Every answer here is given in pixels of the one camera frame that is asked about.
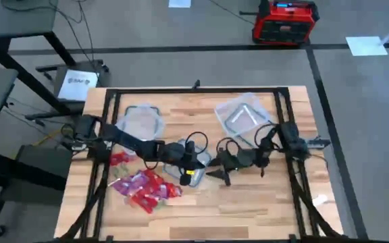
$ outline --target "gray floor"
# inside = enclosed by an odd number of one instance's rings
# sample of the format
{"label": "gray floor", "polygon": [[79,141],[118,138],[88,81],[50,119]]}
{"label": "gray floor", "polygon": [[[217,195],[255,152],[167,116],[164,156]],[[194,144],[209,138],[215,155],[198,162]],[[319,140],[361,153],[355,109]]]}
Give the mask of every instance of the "gray floor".
{"label": "gray floor", "polygon": [[[229,10],[256,11],[258,0],[217,0]],[[345,43],[346,36],[385,35],[389,31],[389,1],[316,1],[321,20],[312,43]],[[71,1],[59,7],[80,16]],[[190,9],[168,9],[166,0],[89,0],[84,9],[96,48],[154,47],[182,45],[250,44],[250,24],[226,13],[207,0],[193,0]],[[75,25],[83,46],[88,47],[84,24]],[[62,43],[78,48],[66,24],[57,16],[55,32]],[[43,37],[19,38],[11,50],[50,49]],[[349,50],[315,51],[323,83],[336,121],[363,220],[371,239],[389,240],[389,55],[353,57]],[[55,55],[14,56],[46,86],[52,83],[34,67],[60,63]],[[74,55],[75,60],[85,60]],[[309,90],[319,134],[328,137],[326,122],[305,51],[220,51],[187,53],[103,54],[111,69],[111,86],[202,85],[305,85]],[[13,98],[40,109],[49,106],[21,82]],[[12,109],[31,113],[33,109],[14,102]],[[58,129],[49,124],[43,132]],[[0,153],[12,157],[21,144],[40,140],[34,128],[2,113]],[[53,146],[50,141],[46,146]],[[345,232],[352,235],[343,189],[331,151],[330,174]],[[9,232],[0,242],[33,242],[53,235],[58,207],[8,204],[1,223]]]}

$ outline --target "desk leg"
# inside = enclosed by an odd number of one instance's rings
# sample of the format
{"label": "desk leg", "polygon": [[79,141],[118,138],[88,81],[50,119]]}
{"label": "desk leg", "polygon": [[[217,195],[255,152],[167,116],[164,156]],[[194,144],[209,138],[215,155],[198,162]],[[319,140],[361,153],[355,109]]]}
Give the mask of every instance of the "desk leg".
{"label": "desk leg", "polygon": [[50,104],[50,106],[52,106],[55,110],[60,113],[70,113],[70,109],[68,109],[68,107],[66,107],[63,103],[59,102],[55,96],[40,83],[40,81],[26,71],[15,59],[10,57],[8,53],[2,50],[0,50],[0,64],[5,68],[17,70],[19,72],[19,80],[26,84],[40,98],[48,102],[48,104]]}
{"label": "desk leg", "polygon": [[76,61],[74,61],[73,57],[68,53],[67,49],[64,45],[59,41],[58,37],[54,32],[46,33],[43,35],[47,42],[51,44],[51,46],[55,49],[58,55],[63,59],[67,66],[75,66]]}

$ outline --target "plastic container lid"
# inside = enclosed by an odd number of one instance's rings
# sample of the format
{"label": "plastic container lid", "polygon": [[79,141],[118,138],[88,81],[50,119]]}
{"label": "plastic container lid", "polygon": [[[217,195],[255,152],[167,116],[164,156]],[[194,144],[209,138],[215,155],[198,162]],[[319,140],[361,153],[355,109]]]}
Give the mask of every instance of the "plastic container lid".
{"label": "plastic container lid", "polygon": [[[185,139],[180,139],[178,141],[179,144],[185,145],[186,140]],[[199,148],[198,146],[194,147],[194,150],[196,152],[200,152],[203,148]],[[202,153],[197,155],[197,159],[205,165],[205,167],[208,167],[209,162],[211,162],[211,155],[207,152],[207,150],[203,151]],[[170,174],[173,178],[180,179],[181,177],[181,172],[180,168],[178,168],[175,165],[169,165],[165,164],[163,166],[163,171]],[[205,173],[205,169],[197,169],[194,171],[194,175],[192,175],[192,180],[188,186],[191,187],[197,187],[199,183],[202,180],[203,174]]]}
{"label": "plastic container lid", "polygon": [[231,137],[266,124],[271,117],[251,92],[217,105],[214,111],[223,129]]}
{"label": "plastic container lid", "polygon": [[[135,138],[147,141],[160,136],[165,124],[158,108],[150,104],[141,104],[127,107],[126,114],[118,118],[116,126]],[[124,150],[129,155],[136,154],[128,148],[124,148]]]}

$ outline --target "wooden table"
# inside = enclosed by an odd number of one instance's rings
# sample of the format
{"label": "wooden table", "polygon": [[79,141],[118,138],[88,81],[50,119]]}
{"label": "wooden table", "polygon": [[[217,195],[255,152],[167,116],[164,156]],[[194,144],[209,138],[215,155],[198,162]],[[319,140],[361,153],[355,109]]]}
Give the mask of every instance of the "wooden table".
{"label": "wooden table", "polygon": [[[300,136],[312,138],[317,135],[313,112],[304,86],[288,87],[295,121]],[[105,102],[104,88],[91,89],[84,114],[102,116]],[[208,135],[208,151],[215,156],[217,142],[226,136],[219,124],[214,108],[218,103],[237,97],[238,93],[194,94],[124,94],[119,114],[129,105],[150,103],[160,109],[165,130],[160,139],[173,142],[186,138],[191,132],[203,131]],[[256,93],[262,105],[277,122],[274,97],[271,93]],[[312,151],[316,155],[322,152]],[[312,157],[306,161],[307,177],[312,197],[321,194],[328,201],[317,206],[325,220],[339,233],[342,227],[336,202],[330,185],[325,162]],[[55,237],[65,233],[85,205],[92,161],[74,160],[70,168],[66,191],[59,212]],[[130,171],[144,169],[141,161],[130,164]],[[167,181],[178,183],[162,173],[162,164],[155,170]],[[103,212],[101,237],[113,235],[114,240],[200,240],[200,239],[287,239],[289,234],[298,235],[295,210],[292,202],[289,175],[284,155],[271,154],[271,163],[265,177],[259,176],[259,168],[250,167],[231,173],[232,185],[205,176],[198,188],[184,187],[183,196],[167,201],[167,205],[147,214],[140,208],[124,203],[124,197],[108,188]],[[302,204],[308,234],[309,218]],[[95,211],[91,214],[88,235],[91,236]]]}

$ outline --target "portable generator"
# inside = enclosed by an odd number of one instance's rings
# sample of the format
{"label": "portable generator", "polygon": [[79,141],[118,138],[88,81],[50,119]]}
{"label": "portable generator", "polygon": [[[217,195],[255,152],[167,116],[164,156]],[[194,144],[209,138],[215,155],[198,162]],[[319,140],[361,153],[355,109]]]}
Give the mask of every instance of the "portable generator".
{"label": "portable generator", "polygon": [[253,42],[272,45],[303,44],[318,19],[314,2],[262,0],[253,28]]}

